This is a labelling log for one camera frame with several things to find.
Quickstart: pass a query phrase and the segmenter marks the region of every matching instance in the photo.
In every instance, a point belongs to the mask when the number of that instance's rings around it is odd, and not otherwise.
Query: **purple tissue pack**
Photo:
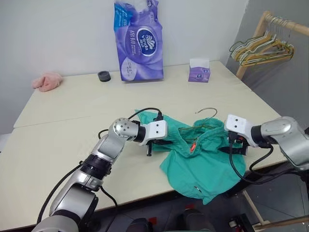
[[[163,79],[162,26],[157,0],[143,0],[137,11],[129,0],[114,4],[114,32],[123,81]]]
[[[189,81],[208,83],[211,75],[209,64],[207,58],[190,59]]]

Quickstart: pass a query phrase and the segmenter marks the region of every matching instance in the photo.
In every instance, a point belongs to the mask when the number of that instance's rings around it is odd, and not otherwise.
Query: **pink cloth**
[[[39,88],[41,92],[47,92],[57,88],[62,81],[62,76],[56,72],[46,72],[40,78],[32,82],[32,88]]]

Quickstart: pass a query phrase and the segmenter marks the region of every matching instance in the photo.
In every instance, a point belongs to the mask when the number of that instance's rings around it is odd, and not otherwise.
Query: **black cable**
[[[287,174],[294,174],[294,175],[297,175],[297,176],[299,176],[299,177],[301,177],[301,178],[304,177],[301,173],[299,173],[299,172],[297,172],[297,171],[290,171],[290,172],[288,172]]]
[[[98,133],[98,139],[101,139],[101,134],[105,131],[108,131],[108,129],[105,129],[105,130],[101,130],[99,133]]]
[[[272,154],[272,152],[274,151],[274,147],[273,147],[273,145],[271,145],[271,144],[269,144],[269,146],[270,146],[270,151],[269,151],[266,155],[264,155],[263,157],[259,158],[259,159],[256,160],[255,162],[253,162],[253,164],[251,164],[250,167],[249,167],[249,170],[250,170],[251,172],[253,172],[254,174],[256,174],[256,175],[261,175],[261,176],[274,176],[274,175],[276,175],[276,174],[264,174],[264,173],[259,173],[259,172],[255,171],[255,170],[253,170],[253,167],[254,167],[255,165],[257,165],[259,162],[265,160],[268,156],[270,156],[270,155]]]
[[[279,174],[289,174],[289,173],[286,172],[286,170],[285,170],[285,171],[282,171],[282,172],[280,172],[280,173],[272,173],[272,174],[259,173],[259,172],[255,171],[255,170],[253,170],[253,167],[254,167],[255,165],[257,165],[259,162],[261,162],[262,160],[266,159],[268,156],[270,156],[270,155],[273,153],[273,151],[274,151],[273,145],[271,145],[271,144],[268,144],[268,145],[269,145],[270,151],[269,151],[266,155],[264,155],[263,157],[259,158],[259,159],[256,160],[255,162],[253,162],[253,164],[250,165],[249,170],[250,170],[251,172],[253,172],[254,174],[260,175],[260,176],[276,176],[276,175],[279,175]]]
[[[266,182],[269,182],[269,181],[271,181],[271,180],[273,180],[273,179],[276,179],[277,177],[279,177],[279,176],[281,176],[281,175],[283,175],[283,174],[287,174],[287,173],[289,173],[289,172],[292,171],[292,169],[288,169],[288,170],[285,170],[285,171],[283,171],[283,172],[281,172],[281,173],[278,173],[278,174],[276,174],[276,175],[274,175],[274,176],[272,176],[272,177],[270,177],[270,178],[268,178],[268,179],[266,179],[266,180],[263,180],[263,181],[259,181],[259,182],[258,182],[258,181],[251,181],[251,180],[246,179],[245,177],[243,177],[243,176],[238,172],[237,168],[235,167],[235,165],[234,165],[234,163],[233,163],[233,143],[230,143],[229,159],[230,159],[231,166],[232,166],[233,170],[235,171],[236,175],[238,175],[238,177],[239,177],[240,179],[242,179],[243,181],[246,181],[246,182],[248,182],[248,183],[250,183],[250,184],[253,184],[253,185],[262,185],[262,184],[264,184],[264,183],[266,183]]]
[[[53,190],[49,193],[48,197],[46,198],[41,210],[40,210],[40,213],[39,213],[39,216],[38,216],[38,220],[37,220],[37,224],[39,224],[41,221],[42,221],[42,216],[43,216],[43,213],[45,211],[45,208],[48,204],[48,202],[50,201],[50,199],[52,198],[53,194],[55,193],[55,191],[57,190],[57,188],[62,184],[62,182],[68,178],[73,172],[75,172],[77,169],[79,169],[82,165],[78,165],[76,166],[75,168],[73,168],[70,172],[68,172],[64,177],[62,177],[62,179],[55,185],[55,187],[53,188]]]
[[[135,114],[131,115],[130,117],[128,117],[128,119],[131,119],[133,118],[135,115],[138,115],[140,112],[143,112],[145,110],[156,110],[158,112],[158,114],[162,115],[162,112],[161,110],[157,109],[157,108],[153,108],[153,107],[148,107],[148,108],[144,108],[142,110],[139,110],[137,112],[135,112]]]
[[[107,191],[105,191],[105,189],[101,186],[100,187],[101,191],[106,195],[108,196],[115,204],[115,213],[114,213],[114,216],[112,217],[110,223],[108,224],[108,226],[106,227],[105,229],[105,232],[107,232],[109,230],[109,228],[111,227],[112,223],[114,222],[116,216],[117,216],[117,213],[118,213],[118,204],[117,204],[117,201],[115,200],[114,197],[112,197]]]

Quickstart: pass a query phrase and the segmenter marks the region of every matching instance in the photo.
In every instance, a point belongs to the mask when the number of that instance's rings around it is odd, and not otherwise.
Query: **green shirt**
[[[156,114],[142,112],[139,117],[142,124],[147,124]],[[206,118],[190,127],[168,116],[164,116],[164,120],[168,123],[168,136],[164,140],[173,143],[153,144],[153,151],[169,151],[160,168],[177,192],[203,199],[203,203],[207,204],[239,182],[230,165],[229,154],[218,150],[229,146],[222,121]],[[244,174],[246,165],[243,156],[233,155],[233,161],[237,170]]]

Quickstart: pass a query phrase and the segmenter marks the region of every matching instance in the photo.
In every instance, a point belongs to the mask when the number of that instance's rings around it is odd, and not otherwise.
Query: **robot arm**
[[[255,126],[244,118],[228,115],[225,129],[236,132],[253,147],[261,143],[278,144],[297,170],[309,170],[309,135],[291,117],[280,117]]]
[[[112,164],[119,157],[126,141],[147,145],[163,139],[168,134],[166,121],[158,120],[140,125],[137,121],[119,118],[109,127],[93,148],[88,158],[81,163],[59,194],[53,200],[49,217],[40,222],[33,232],[78,232],[90,219],[98,198],[103,178],[111,173]]]

